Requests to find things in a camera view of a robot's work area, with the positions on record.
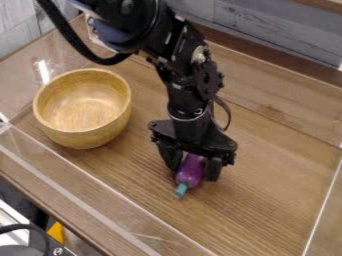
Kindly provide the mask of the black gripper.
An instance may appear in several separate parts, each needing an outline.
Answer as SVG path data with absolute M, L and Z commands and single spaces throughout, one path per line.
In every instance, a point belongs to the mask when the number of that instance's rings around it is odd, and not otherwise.
M 196 122 L 153 120 L 148 123 L 152 132 L 150 141 L 156 144 L 160 157 L 172 172 L 180 167 L 182 153 L 188 152 L 209 158 L 204 165 L 204 177 L 216 182 L 221 164 L 235 163 L 236 142 L 224 135 L 210 122 L 198 125 Z

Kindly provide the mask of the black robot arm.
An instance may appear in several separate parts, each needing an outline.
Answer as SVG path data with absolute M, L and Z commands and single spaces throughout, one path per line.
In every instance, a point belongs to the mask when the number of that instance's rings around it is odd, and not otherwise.
M 212 60 L 204 36 L 178 16 L 165 0 L 66 0 L 88 15 L 85 24 L 94 38 L 114 55 L 97 56 L 85 45 L 52 0 L 37 0 L 64 39 L 89 61 L 116 65 L 142 53 L 166 88 L 166 120 L 148 124 L 165 166 L 180 172 L 182 157 L 204 160 L 205 180 L 235 163 L 237 143 L 214 120 L 213 107 L 224 106 L 217 92 L 224 74 Z

